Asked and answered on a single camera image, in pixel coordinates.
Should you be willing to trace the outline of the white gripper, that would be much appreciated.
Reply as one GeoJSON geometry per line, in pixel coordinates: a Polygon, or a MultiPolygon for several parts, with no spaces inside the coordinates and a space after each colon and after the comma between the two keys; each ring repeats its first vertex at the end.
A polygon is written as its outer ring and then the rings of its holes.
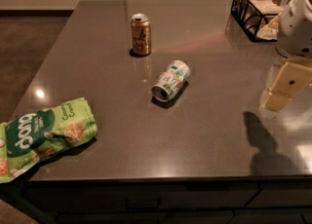
{"type": "MultiPolygon", "coordinates": [[[[277,51],[284,57],[312,57],[312,0],[288,0],[279,18],[277,51]]],[[[311,81],[311,59],[274,64],[262,93],[262,107],[283,110],[311,81]]]]}

